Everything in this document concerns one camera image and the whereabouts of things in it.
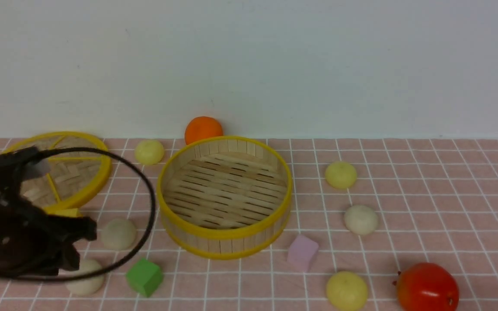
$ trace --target pink tiled floor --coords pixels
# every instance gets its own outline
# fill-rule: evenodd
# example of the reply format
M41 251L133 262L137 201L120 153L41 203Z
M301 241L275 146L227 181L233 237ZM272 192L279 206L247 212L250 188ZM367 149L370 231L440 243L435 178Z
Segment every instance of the pink tiled floor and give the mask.
M366 311L399 311L397 271L428 260L457 279L459 311L498 311L498 140L262 140L278 150L295 178L293 215L271 248L243 260L209 261L180 250L156 225L139 256L160 264L164 283L150 299L127 288L122 268L90 298L70 296L64 286L0 282L0 311L334 311L324 297L336 270L361 274L370 286ZM133 160L138 140L105 140ZM0 140L0 151L10 140ZM167 157L181 140L163 140ZM331 161L352 162L360 179L350 191L324 181ZM156 181L162 164L144 167ZM103 226L129 217L139 228L148 195L126 167L115 165L109 185L84 207ZM350 234L342 211L356 203L380 212L378 232ZM287 247L299 232L320 243L306 274L286 264ZM102 263L124 253L98 242L81 244Z

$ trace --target green cube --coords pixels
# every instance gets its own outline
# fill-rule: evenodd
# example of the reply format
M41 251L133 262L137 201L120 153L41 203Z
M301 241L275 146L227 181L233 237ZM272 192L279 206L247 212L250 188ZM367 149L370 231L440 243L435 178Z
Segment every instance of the green cube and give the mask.
M128 270L126 280L128 285L140 295L150 297L163 282L163 272L160 267L146 259L141 259Z

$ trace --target pink block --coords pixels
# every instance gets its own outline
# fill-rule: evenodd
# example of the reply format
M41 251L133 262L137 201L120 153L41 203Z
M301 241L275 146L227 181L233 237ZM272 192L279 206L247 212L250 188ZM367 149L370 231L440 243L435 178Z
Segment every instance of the pink block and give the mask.
M297 270L308 272L318 254L318 243L304 235L298 235L289 246L287 262Z

